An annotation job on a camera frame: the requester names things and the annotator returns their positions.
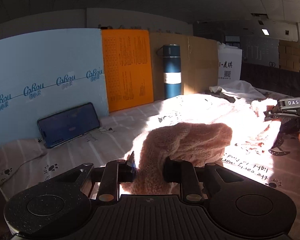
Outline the pink knitted sweater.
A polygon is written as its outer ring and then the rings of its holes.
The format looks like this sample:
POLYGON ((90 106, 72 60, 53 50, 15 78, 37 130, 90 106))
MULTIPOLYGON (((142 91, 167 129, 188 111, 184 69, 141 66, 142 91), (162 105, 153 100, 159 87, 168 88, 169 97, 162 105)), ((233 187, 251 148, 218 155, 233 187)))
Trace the pink knitted sweater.
POLYGON ((165 100, 158 115, 133 140, 136 178, 121 188, 130 194, 176 193, 177 185, 163 179, 166 158, 203 167, 224 154, 264 155, 276 140, 281 122, 265 121, 264 112, 277 101, 271 98, 231 103, 215 96, 192 94, 165 100))

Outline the black sofa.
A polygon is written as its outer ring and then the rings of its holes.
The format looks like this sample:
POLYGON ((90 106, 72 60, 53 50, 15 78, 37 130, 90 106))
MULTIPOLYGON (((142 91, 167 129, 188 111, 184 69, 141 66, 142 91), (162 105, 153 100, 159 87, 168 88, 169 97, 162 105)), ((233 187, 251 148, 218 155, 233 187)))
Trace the black sofa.
POLYGON ((300 97, 300 73, 258 64, 242 63, 240 80, 273 92, 300 97))

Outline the white folded cloth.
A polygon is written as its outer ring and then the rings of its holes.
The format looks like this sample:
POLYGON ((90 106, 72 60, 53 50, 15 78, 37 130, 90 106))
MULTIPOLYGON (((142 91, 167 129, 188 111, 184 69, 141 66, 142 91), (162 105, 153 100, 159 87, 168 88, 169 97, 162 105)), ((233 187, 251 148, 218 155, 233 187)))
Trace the white folded cloth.
POLYGON ((224 85, 209 87, 209 91, 224 98, 245 99, 247 101, 264 100, 266 97, 247 81, 237 80, 224 85))

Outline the black smartphone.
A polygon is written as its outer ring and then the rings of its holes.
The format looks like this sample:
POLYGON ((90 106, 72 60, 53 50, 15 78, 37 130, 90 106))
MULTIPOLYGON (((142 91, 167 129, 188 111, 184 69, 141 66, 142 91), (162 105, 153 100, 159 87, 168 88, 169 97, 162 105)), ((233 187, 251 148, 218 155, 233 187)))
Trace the black smartphone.
POLYGON ((101 124, 89 102, 39 119, 37 126, 46 148, 54 148, 100 128, 101 124))

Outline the white printed tote bag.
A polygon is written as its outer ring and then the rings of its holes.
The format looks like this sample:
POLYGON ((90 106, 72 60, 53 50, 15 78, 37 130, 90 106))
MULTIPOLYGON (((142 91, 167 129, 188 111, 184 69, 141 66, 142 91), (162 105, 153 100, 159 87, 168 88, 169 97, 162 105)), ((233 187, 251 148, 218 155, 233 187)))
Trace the white printed tote bag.
POLYGON ((217 42, 218 45, 218 85, 238 81, 241 75, 242 50, 217 42))

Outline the brown cardboard box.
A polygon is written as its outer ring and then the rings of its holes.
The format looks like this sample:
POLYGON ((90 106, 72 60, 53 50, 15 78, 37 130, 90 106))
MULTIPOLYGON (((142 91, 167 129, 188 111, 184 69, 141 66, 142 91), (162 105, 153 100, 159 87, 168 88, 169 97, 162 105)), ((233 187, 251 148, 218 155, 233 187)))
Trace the brown cardboard box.
POLYGON ((170 33, 150 33, 149 39, 155 100, 165 98, 161 47, 166 44, 180 46, 182 95, 202 93, 217 85, 219 60, 216 41, 170 33))

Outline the orange printed box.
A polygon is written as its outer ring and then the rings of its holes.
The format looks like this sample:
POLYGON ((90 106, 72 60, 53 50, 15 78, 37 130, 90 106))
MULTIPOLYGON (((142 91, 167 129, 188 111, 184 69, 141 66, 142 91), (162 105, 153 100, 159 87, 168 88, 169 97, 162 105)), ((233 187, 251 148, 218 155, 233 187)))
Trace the orange printed box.
POLYGON ((154 101, 149 32, 102 30, 102 49, 110 112, 154 101))

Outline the blue thermos bottle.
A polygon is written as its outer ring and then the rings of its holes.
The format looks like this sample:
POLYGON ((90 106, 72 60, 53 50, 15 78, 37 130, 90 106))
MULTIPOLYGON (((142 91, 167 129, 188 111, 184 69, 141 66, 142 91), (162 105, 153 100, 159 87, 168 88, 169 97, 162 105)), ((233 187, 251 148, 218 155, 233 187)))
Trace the blue thermos bottle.
POLYGON ((162 50, 162 63, 164 69, 165 99, 181 94, 181 55, 178 44, 165 44, 158 49, 162 50))

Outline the light blue tissue carton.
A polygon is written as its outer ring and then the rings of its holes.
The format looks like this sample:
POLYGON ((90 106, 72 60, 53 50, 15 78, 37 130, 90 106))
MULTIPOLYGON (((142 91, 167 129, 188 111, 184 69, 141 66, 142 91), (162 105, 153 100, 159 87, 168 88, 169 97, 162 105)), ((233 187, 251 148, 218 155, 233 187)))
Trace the light blue tissue carton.
POLYGON ((39 119, 87 102, 109 114, 100 29, 0 40, 0 146, 39 137, 39 119))

